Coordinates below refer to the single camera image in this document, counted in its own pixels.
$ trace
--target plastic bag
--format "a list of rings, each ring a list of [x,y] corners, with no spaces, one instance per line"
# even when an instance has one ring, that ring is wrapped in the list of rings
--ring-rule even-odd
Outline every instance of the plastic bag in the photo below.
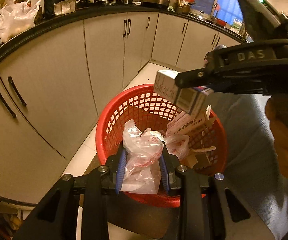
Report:
[[[161,172],[157,160],[163,150],[160,133],[146,129],[142,132],[134,120],[125,123],[123,146],[128,152],[121,191],[139,194],[157,194]]]
[[[0,42],[9,41],[34,26],[42,0],[37,0],[32,7],[27,6],[30,1],[14,3],[13,0],[6,0],[6,5],[0,10]]]
[[[178,159],[183,160],[189,152],[188,135],[172,135],[164,139],[168,153],[176,155]]]

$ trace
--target metal bolt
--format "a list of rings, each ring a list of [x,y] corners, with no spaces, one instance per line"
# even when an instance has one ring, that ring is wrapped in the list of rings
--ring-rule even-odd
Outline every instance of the metal bolt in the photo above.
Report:
[[[185,165],[180,165],[180,166],[177,167],[177,169],[178,169],[178,171],[180,171],[180,172],[185,172],[185,171],[187,171],[187,167],[186,167]]]
[[[105,166],[105,165],[99,166],[99,168],[98,168],[98,171],[99,171],[99,172],[105,172],[105,171],[107,171],[107,170],[108,170],[108,168],[107,168],[107,166]]]
[[[62,176],[62,180],[70,180],[71,177],[72,177],[71,174],[64,174],[64,175]]]
[[[222,173],[217,173],[214,175],[214,177],[217,179],[217,180],[223,180],[224,179],[224,175]]]

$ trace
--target white cabinet door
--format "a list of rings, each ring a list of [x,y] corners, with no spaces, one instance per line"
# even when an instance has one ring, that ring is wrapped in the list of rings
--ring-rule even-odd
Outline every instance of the white cabinet door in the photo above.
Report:
[[[226,47],[231,47],[231,46],[240,45],[240,44],[241,43],[236,41],[235,39],[232,39],[223,33],[219,33],[218,37],[216,38],[216,41],[214,42],[213,49],[217,45],[225,45]]]
[[[124,87],[129,84],[141,68],[147,17],[146,12],[127,13],[127,34],[124,52]]]
[[[0,63],[0,76],[31,125],[70,160],[98,118],[83,21],[47,32],[20,47]],[[27,106],[9,83],[9,76]]]
[[[187,25],[186,19],[160,13],[152,59],[176,66]]]
[[[193,70],[204,66],[204,58],[211,51],[218,31],[200,23],[189,21],[176,66]]]
[[[123,88],[127,13],[84,20],[85,47],[98,114]]]
[[[157,19],[158,19],[157,12],[147,13],[148,22],[147,22],[146,31],[145,31],[145,40],[143,44],[141,67],[143,67],[152,57]]]
[[[60,178],[68,161],[21,115],[0,81],[0,196],[38,203]]]

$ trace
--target human hand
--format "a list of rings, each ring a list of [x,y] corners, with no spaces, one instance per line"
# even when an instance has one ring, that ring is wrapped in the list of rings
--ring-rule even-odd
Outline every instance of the human hand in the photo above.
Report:
[[[279,109],[274,105],[274,96],[265,106],[265,115],[270,121],[270,129],[274,137],[274,149],[278,155],[281,174],[288,179],[288,128],[277,117]]]

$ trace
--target paper packaging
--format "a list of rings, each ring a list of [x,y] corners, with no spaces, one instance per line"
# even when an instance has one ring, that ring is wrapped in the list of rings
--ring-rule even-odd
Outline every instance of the paper packaging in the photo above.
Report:
[[[214,91],[207,87],[180,89],[175,85],[178,73],[175,70],[159,70],[155,78],[154,92],[196,117],[201,111],[205,98]]]
[[[201,131],[205,128],[211,128],[216,117],[210,117],[211,106],[206,108],[206,111],[201,111],[197,117],[192,117],[184,111],[176,116],[167,125],[166,136],[171,135],[184,135],[189,132],[200,128]]]
[[[181,164],[194,169],[209,167],[211,166],[211,162],[207,153],[214,150],[216,150],[216,147],[214,146],[204,149],[190,150],[188,156],[181,161]]]

